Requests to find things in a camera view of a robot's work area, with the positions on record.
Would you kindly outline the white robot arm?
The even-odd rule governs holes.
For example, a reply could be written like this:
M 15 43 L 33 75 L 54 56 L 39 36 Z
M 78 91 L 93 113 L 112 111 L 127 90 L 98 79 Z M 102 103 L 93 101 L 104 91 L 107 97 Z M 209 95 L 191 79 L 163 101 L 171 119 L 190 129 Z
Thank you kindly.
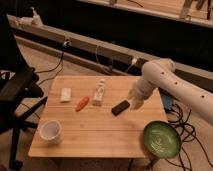
M 128 94 L 133 110 L 139 109 L 155 88 L 161 88 L 213 126 L 213 94 L 176 76 L 171 59 L 148 61 L 141 71 L 142 76 L 133 83 Z

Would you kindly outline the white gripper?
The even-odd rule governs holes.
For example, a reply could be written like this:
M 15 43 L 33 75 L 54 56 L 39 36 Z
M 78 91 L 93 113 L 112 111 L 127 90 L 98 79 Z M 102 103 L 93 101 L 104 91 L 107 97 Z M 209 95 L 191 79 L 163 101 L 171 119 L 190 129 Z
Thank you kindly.
M 140 107 L 143 106 L 144 102 L 141 100 L 138 100 L 132 92 L 129 92 L 127 95 L 127 99 L 131 101 L 131 109 L 132 110 L 138 110 Z

